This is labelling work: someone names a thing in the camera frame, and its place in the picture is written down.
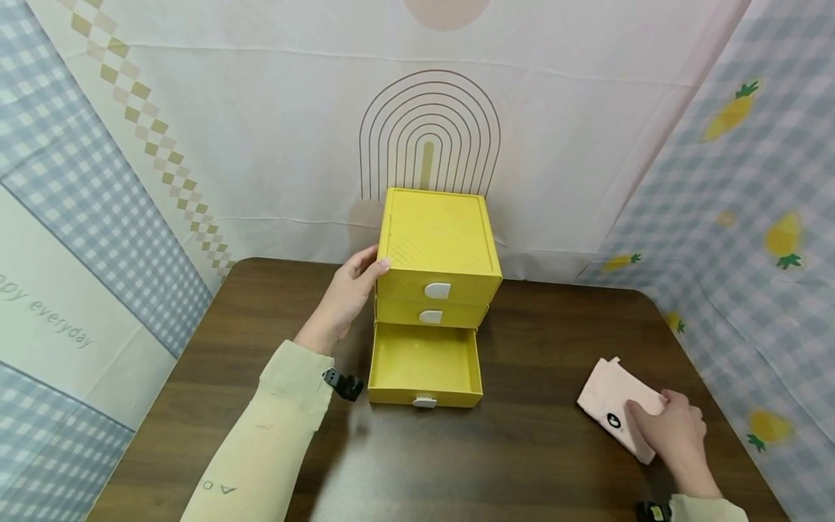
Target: pink cloth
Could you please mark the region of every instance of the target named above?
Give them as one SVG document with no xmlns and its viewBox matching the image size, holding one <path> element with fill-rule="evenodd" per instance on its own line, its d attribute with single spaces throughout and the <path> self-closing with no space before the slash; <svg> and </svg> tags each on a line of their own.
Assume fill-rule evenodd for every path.
<svg viewBox="0 0 835 522">
<path fill-rule="evenodd" d="M 664 411 L 664 397 L 624 370 L 620 359 L 615 357 L 611 361 L 600 359 L 597 362 L 577 404 L 641 463 L 649 464 L 655 457 L 655 451 L 640 435 L 635 421 L 627 412 L 628 399 L 636 401 L 652 415 Z"/>
</svg>

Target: sleeve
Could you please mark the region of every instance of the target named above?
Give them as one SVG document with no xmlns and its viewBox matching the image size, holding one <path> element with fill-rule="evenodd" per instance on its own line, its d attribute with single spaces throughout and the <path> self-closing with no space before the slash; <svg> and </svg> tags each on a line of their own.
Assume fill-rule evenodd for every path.
<svg viewBox="0 0 835 522">
<path fill-rule="evenodd" d="M 283 520 L 301 461 L 331 402 L 325 357 L 284 341 L 191 495 L 182 520 Z"/>
<path fill-rule="evenodd" d="M 674 494 L 670 499 L 673 522 L 747 522 L 741 508 L 725 499 L 693 499 Z"/>
</svg>

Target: fabric wall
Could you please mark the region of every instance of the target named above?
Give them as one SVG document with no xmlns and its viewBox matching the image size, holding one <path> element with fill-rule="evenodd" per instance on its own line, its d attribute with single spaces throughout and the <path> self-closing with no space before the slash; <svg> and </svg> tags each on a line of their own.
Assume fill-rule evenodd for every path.
<svg viewBox="0 0 835 522">
<path fill-rule="evenodd" d="M 834 93 L 832 3 L 756 0 L 578 280 L 655 300 L 810 522 L 835 513 Z"/>
<path fill-rule="evenodd" d="M 77 520 L 212 288 L 23 0 L 0 19 L 0 519 Z"/>
<path fill-rule="evenodd" d="M 746 1 L 29 4 L 206 280 L 338 262 L 405 185 L 486 195 L 505 275 L 571 281 Z"/>
</svg>

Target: yellow pineapple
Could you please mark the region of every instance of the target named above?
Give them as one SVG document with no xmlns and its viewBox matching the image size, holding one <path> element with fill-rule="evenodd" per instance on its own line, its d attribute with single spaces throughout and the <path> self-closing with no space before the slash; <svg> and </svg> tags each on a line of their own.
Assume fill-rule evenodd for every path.
<svg viewBox="0 0 835 522">
<path fill-rule="evenodd" d="M 789 266 L 803 266 L 803 257 L 797 254 L 802 232 L 800 214 L 792 211 L 783 214 L 762 237 L 762 244 L 769 254 L 777 258 L 777 266 L 783 270 Z"/>
<path fill-rule="evenodd" d="M 719 111 L 719 114 L 707 125 L 707 129 L 705 129 L 705 133 L 701 136 L 701 140 L 713 141 L 742 123 L 742 120 L 751 112 L 751 107 L 754 105 L 753 94 L 759 88 L 759 80 L 750 84 L 742 84 L 739 90 L 736 91 L 734 99 L 728 102 Z"/>
<path fill-rule="evenodd" d="M 785 442 L 791 436 L 792 423 L 775 413 L 755 409 L 748 418 L 748 443 L 757 448 L 758 453 L 766 451 L 766 443 Z"/>
<path fill-rule="evenodd" d="M 626 265 L 637 263 L 638 261 L 640 261 L 639 252 L 636 252 L 635 254 L 626 254 L 623 256 L 610 257 L 606 260 L 606 263 L 603 264 L 603 268 L 601 268 L 601 271 L 603 273 L 612 272 L 620 268 L 623 268 Z"/>
<path fill-rule="evenodd" d="M 667 315 L 664 316 L 664 319 L 667 321 L 667 326 L 675 333 L 684 333 L 684 322 L 681 320 L 681 317 L 675 312 L 668 312 Z"/>
<path fill-rule="evenodd" d="M 725 228 L 733 226 L 736 223 L 736 214 L 730 211 L 720 212 L 716 216 L 716 224 L 724 226 Z"/>
</svg>

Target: dark wood tabletop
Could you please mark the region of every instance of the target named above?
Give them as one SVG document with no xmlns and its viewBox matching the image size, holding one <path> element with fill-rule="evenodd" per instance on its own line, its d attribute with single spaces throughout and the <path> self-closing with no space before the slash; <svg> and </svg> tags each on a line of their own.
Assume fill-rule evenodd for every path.
<svg viewBox="0 0 835 522">
<path fill-rule="evenodd" d="M 89 520 L 178 520 L 206 465 L 293 338 L 334 266 L 238 263 L 128 447 Z M 337 349 L 367 378 L 372 312 Z M 474 409 L 370 405 L 334 395 L 299 473 L 288 520 L 624 520 L 672 491 L 576 405 L 601 357 L 704 411 L 711 468 L 751 521 L 785 520 L 655 305 L 635 291 L 505 281 L 478 331 Z"/>
</svg>

